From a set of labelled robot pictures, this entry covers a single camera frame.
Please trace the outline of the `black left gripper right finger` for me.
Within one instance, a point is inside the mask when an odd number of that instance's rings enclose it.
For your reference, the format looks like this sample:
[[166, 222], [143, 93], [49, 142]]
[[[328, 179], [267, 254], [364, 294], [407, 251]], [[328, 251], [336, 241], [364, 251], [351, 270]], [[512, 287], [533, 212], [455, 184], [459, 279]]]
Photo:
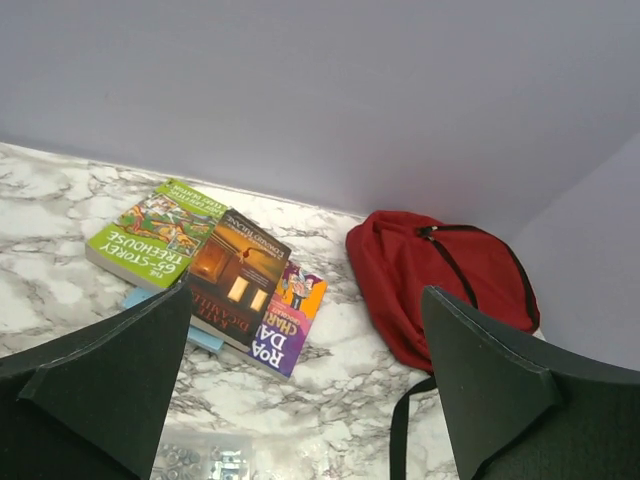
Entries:
[[462, 479], [636, 479], [639, 373], [564, 350], [437, 287], [422, 316]]

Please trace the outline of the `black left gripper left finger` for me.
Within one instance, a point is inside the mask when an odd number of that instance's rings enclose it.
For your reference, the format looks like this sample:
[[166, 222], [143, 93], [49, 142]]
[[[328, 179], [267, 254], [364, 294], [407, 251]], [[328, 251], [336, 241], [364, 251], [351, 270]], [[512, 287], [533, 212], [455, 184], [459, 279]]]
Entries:
[[149, 478], [191, 300], [180, 282], [110, 318], [2, 358], [2, 478]]

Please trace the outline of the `red backpack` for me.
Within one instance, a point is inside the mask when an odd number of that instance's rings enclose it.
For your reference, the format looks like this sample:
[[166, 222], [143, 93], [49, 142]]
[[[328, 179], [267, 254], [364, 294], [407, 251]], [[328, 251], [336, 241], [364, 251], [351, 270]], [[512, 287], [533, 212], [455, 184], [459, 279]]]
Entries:
[[527, 334], [539, 329], [540, 312], [513, 250], [478, 227], [377, 210], [347, 233], [345, 245], [373, 326], [400, 363], [430, 375], [400, 398], [392, 414], [390, 476], [403, 479], [411, 400], [437, 388], [421, 313], [424, 288], [440, 287]]

